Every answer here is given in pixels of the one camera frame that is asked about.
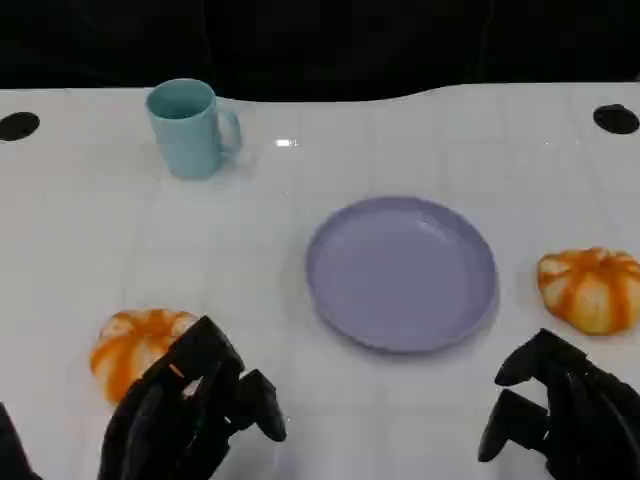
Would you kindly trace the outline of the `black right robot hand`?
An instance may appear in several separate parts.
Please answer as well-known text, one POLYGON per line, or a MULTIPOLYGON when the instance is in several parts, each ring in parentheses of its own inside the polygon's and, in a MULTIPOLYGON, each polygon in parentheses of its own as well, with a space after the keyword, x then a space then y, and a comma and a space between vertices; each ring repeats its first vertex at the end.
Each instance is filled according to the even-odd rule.
POLYGON ((478 459, 508 442, 535 450, 554 479, 636 479, 639 395, 547 329, 514 350, 496 377, 501 392, 478 459))

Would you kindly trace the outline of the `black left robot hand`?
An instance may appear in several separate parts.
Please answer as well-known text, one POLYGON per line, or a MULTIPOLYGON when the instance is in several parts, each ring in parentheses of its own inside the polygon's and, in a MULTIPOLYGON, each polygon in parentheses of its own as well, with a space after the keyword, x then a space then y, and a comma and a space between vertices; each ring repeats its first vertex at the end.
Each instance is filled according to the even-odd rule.
POLYGON ((230 438, 257 426, 287 437, 275 386, 246 371, 224 332, 207 316, 190 326, 117 406, 106 429, 101 479, 209 479, 230 438))

